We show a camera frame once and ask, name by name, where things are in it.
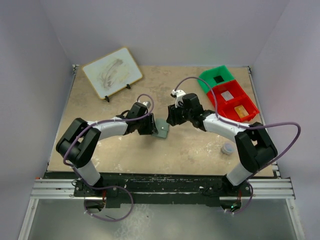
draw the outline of white wall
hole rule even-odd
[[[252,64],[289,0],[41,0],[72,63],[128,46],[142,65]]]
[[[38,0],[0,7],[0,239],[18,238],[46,170],[72,66]]]
[[[253,80],[267,123],[296,121],[300,139],[278,161],[291,177],[308,240],[320,236],[320,1],[291,0],[253,65]],[[271,129],[280,149],[294,127]]]

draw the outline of drawing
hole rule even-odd
[[[121,84],[130,75],[130,66],[125,60],[119,58],[112,58],[110,62],[105,65],[98,75],[98,80],[102,88],[110,89],[114,83]]]
[[[100,99],[142,78],[129,50],[123,47],[82,67]]]

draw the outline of purple cable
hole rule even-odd
[[[212,93],[212,96],[213,96],[213,99],[214,99],[214,104],[215,104],[215,115],[216,117],[223,123],[226,123],[226,124],[230,124],[232,126],[235,126],[235,127],[241,127],[241,128],[244,128],[244,129],[248,129],[248,130],[258,130],[258,129],[267,129],[267,128],[273,128],[273,127],[278,127],[278,126],[284,126],[284,125],[294,125],[297,127],[297,133],[295,135],[295,137],[293,138],[293,140],[291,141],[291,143],[278,155],[276,156],[274,159],[272,159],[270,162],[268,162],[266,165],[264,165],[260,170],[258,170],[257,172],[251,174],[249,177],[247,177],[247,181],[252,178],[255,174],[257,174],[259,171],[261,171],[262,169],[266,168],[267,166],[271,165],[272,163],[274,163],[275,161],[277,161],[279,158],[281,158],[286,152],[288,152],[288,150],[295,144],[295,142],[297,141],[297,139],[299,138],[300,136],[300,133],[301,133],[301,126],[296,123],[296,122],[293,122],[293,121],[288,121],[288,122],[280,122],[280,123],[273,123],[273,124],[266,124],[266,125],[263,125],[263,126],[244,126],[244,125],[241,125],[241,124],[237,124],[237,123],[234,123],[234,122],[231,122],[231,121],[227,121],[225,119],[222,119],[220,118],[219,114],[218,114],[218,102],[217,102],[217,98],[216,98],[216,95],[213,91],[213,89],[210,87],[210,85],[204,81],[203,79],[199,78],[199,77],[196,77],[196,76],[189,76],[189,77],[186,77],[185,79],[181,80],[178,85],[175,87],[175,91],[178,89],[178,87],[185,81],[185,80],[188,80],[188,79],[197,79],[199,81],[202,81],[211,91]],[[252,187],[252,185],[248,182],[250,188],[251,188],[251,195],[250,195],[250,199],[249,201],[247,202],[247,204],[242,207],[240,210],[238,210],[237,212],[235,213],[240,213],[242,212],[244,209],[246,209],[249,204],[251,203],[251,200],[253,198],[253,195],[254,195],[254,188]]]
[[[244,211],[247,207],[249,207],[249,205],[252,201],[252,198],[254,197],[254,188],[252,187],[252,185],[248,181],[246,181],[246,183],[249,185],[249,188],[250,188],[250,198],[249,198],[248,202],[243,207],[241,207],[238,211],[232,212],[233,214],[239,214],[242,211]]]
[[[98,125],[98,124],[103,124],[103,123],[111,123],[111,122],[132,122],[132,121],[137,121],[137,120],[140,120],[140,119],[143,119],[145,118],[146,116],[150,115],[152,113],[152,111],[154,110],[154,107],[155,107],[155,101],[153,100],[153,98],[148,95],[148,94],[145,94],[145,93],[142,93],[140,94],[138,97],[137,97],[137,101],[139,101],[140,97],[142,96],[147,96],[151,102],[152,102],[152,106],[151,106],[151,109],[150,111],[148,111],[148,113],[146,113],[145,115],[143,116],[140,116],[140,117],[137,117],[137,118],[132,118],[132,119],[106,119],[106,120],[101,120],[101,121],[98,121],[98,122],[95,122],[95,123],[92,123],[90,125],[88,125],[82,132],[80,132],[80,134],[74,139],[74,141],[71,143],[70,147],[68,148],[68,150],[66,151],[66,153],[64,154],[63,156],[63,163],[69,167],[71,167],[74,171],[74,173],[81,178],[81,175],[79,174],[79,172],[77,171],[77,169],[70,163],[67,163],[67,157],[71,151],[71,149],[75,146],[76,142],[92,127]],[[82,181],[90,188],[90,189],[93,189],[93,190],[106,190],[106,189],[113,189],[113,188],[118,188],[118,189],[121,189],[123,191],[125,191],[129,197],[130,197],[130,200],[131,200],[131,207],[130,207],[130,210],[129,212],[124,215],[123,217],[121,218],[118,218],[118,219],[107,219],[107,218],[104,218],[104,217],[100,217],[98,215],[95,215],[91,212],[88,211],[87,207],[86,207],[86,201],[84,201],[84,209],[86,210],[86,212],[93,216],[94,218],[97,218],[97,219],[100,219],[100,220],[103,220],[103,221],[106,221],[106,222],[118,222],[118,221],[121,221],[123,219],[125,219],[126,217],[128,217],[130,215],[130,213],[132,212],[133,208],[134,208],[134,199],[131,195],[131,193],[125,189],[124,187],[122,186],[105,186],[105,187],[94,187],[94,186],[91,186],[89,185],[83,178],[81,178]]]

